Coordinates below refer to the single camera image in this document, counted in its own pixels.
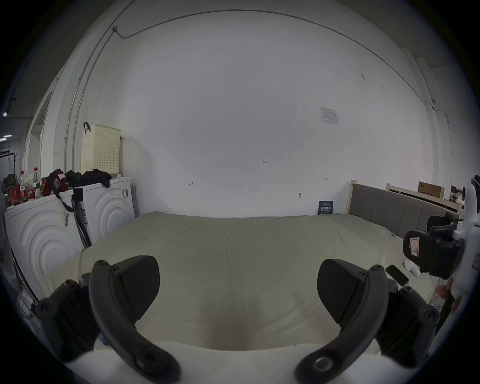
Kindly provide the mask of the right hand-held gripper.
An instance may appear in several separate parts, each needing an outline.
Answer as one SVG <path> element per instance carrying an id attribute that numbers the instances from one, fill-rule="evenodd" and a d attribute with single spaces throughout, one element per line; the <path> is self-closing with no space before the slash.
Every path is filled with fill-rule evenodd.
<path id="1" fill-rule="evenodd" d="M 427 221 L 427 232 L 413 229 L 403 239 L 405 257 L 421 273 L 443 280 L 453 275 L 450 286 L 453 313 L 466 307 L 479 278 L 479 191 L 480 177 L 476 175 L 465 188 L 463 222 L 459 226 L 455 216 L 432 215 Z"/>

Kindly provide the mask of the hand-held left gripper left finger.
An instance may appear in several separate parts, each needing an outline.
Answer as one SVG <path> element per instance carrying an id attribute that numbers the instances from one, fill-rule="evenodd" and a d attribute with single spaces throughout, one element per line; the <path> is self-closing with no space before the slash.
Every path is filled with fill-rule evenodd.
<path id="1" fill-rule="evenodd" d="M 153 256 L 133 256 L 114 265 L 94 263 L 80 282 L 67 279 L 35 305 L 41 331 L 52 354 L 70 363 L 93 351 L 99 336 L 141 376 L 181 376 L 169 352 L 137 332 L 160 287 Z"/>

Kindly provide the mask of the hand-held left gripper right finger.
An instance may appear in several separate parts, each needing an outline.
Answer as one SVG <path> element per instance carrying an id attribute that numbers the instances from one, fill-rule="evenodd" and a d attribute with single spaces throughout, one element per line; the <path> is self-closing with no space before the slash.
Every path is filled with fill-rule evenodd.
<path id="1" fill-rule="evenodd" d="M 427 359 L 440 312 L 412 287 L 398 289 L 381 265 L 366 270 L 344 260 L 324 260 L 317 291 L 341 330 L 330 343 L 297 364 L 297 381 L 337 378 L 373 340 L 382 355 L 404 368 L 419 368 Z"/>

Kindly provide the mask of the person's right hand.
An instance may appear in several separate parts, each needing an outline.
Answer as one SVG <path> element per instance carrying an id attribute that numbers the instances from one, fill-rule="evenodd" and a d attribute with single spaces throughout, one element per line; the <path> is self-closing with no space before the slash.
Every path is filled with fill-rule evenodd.
<path id="1" fill-rule="evenodd" d="M 447 309 L 455 313 L 460 306 L 461 296 L 456 297 L 451 293 L 453 282 L 453 276 L 450 276 L 444 285 L 438 285 L 435 288 L 435 293 L 444 301 L 442 309 Z"/>

